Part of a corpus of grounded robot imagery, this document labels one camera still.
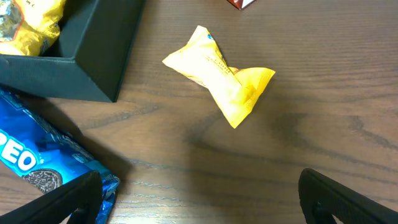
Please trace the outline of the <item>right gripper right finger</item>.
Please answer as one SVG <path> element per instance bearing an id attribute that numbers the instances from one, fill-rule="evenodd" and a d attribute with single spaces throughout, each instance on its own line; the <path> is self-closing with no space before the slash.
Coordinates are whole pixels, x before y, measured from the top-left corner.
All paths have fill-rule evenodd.
<path id="1" fill-rule="evenodd" d="M 307 224 L 397 224 L 397 212 L 306 168 L 298 181 Z"/>

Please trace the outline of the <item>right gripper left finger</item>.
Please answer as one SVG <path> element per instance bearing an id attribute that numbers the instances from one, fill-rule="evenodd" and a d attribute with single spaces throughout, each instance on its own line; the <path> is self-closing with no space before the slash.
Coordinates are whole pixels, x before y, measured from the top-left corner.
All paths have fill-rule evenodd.
<path id="1" fill-rule="evenodd" d="M 102 203 L 102 181 L 87 172 L 55 190 L 1 216 L 1 223 L 94 223 Z"/>

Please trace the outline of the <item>yellow Hacks candy bag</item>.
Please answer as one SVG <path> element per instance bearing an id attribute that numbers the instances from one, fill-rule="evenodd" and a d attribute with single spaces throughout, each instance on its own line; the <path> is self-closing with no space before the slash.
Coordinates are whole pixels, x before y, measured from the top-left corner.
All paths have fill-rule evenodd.
<path id="1" fill-rule="evenodd" d="M 1 53 L 39 56 L 58 39 L 66 0 L 1 0 Z"/>

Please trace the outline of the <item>red Hello Panda packet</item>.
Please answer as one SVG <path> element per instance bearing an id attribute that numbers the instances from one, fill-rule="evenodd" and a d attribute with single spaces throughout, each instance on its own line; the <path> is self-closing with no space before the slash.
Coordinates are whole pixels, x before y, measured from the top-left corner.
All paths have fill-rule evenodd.
<path id="1" fill-rule="evenodd" d="M 228 2 L 233 5 L 236 9 L 243 10 L 247 8 L 250 4 L 256 0 L 228 0 Z"/>

